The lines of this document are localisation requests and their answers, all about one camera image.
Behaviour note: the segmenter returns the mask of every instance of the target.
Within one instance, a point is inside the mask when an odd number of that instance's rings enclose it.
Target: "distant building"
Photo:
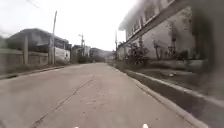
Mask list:
[[[173,51],[194,55],[191,32],[192,8],[187,0],[139,0],[120,24],[126,42],[118,48],[118,57],[129,54],[130,44],[143,42],[151,59],[171,59]]]
[[[15,49],[21,50],[22,43],[28,38],[28,49],[34,52],[49,51],[49,44],[52,39],[52,34],[41,29],[24,29],[11,37],[7,42],[15,45]],[[70,61],[71,44],[68,40],[55,36],[55,60]]]

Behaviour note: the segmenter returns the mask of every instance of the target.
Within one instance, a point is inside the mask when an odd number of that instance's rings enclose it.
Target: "roof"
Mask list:
[[[52,33],[50,33],[50,32],[47,32],[47,31],[42,30],[42,29],[39,29],[39,28],[32,28],[32,29],[24,29],[24,30],[22,30],[22,31],[20,31],[20,32],[14,34],[14,35],[12,35],[12,36],[9,37],[9,38],[13,38],[13,37],[16,37],[16,36],[18,36],[18,35],[20,35],[20,34],[28,33],[28,32],[31,32],[31,31],[39,31],[39,32],[42,32],[42,33],[46,34],[46,35],[49,36],[49,37],[52,36]],[[68,40],[63,39],[63,38],[60,38],[60,37],[58,37],[58,36],[54,36],[54,37],[55,37],[55,39],[61,40],[61,41],[63,41],[63,42],[66,42],[66,43],[69,42]]]
[[[124,17],[123,21],[121,22],[119,26],[119,30],[124,30],[127,24],[133,21],[134,18],[136,18],[139,11],[142,10],[142,6],[147,0],[136,0],[137,3],[131,8],[131,10],[128,12],[128,14]]]

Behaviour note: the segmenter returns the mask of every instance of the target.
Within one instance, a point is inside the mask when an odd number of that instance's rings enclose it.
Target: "utility pole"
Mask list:
[[[115,31],[115,45],[116,45],[115,59],[117,60],[117,30]]]
[[[85,54],[85,40],[84,40],[83,33],[79,36],[81,37],[82,56],[84,56],[84,54]]]
[[[54,37],[54,33],[55,33],[56,20],[57,20],[57,11],[55,12],[55,16],[54,16],[53,32],[52,32],[51,42],[50,42],[50,46],[49,46],[50,64],[55,64],[55,37]]]

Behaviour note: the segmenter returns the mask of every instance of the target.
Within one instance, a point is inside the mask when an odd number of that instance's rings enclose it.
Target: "white building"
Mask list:
[[[195,48],[191,18],[187,0],[139,0],[119,27],[126,31],[126,43],[118,49],[119,58],[128,54],[131,43],[139,41],[151,59],[169,59],[172,49],[186,51],[191,57]]]

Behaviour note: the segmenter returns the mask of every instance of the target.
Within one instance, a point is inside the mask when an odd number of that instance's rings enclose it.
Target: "road crack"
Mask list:
[[[70,98],[72,98],[73,96],[75,96],[78,91],[80,91],[82,88],[84,88],[85,86],[87,86],[91,81],[93,81],[94,75],[92,75],[91,79],[88,80],[87,82],[85,82],[84,84],[82,84],[80,87],[78,87],[71,95],[69,95],[68,97],[66,97],[64,100],[62,100],[52,111],[48,112],[47,114],[43,115],[40,119],[38,119],[37,121],[35,121],[35,123],[30,127],[30,128],[37,128],[43,121],[44,119],[54,113],[55,111],[57,111],[61,106],[63,106],[63,104],[68,101]]]

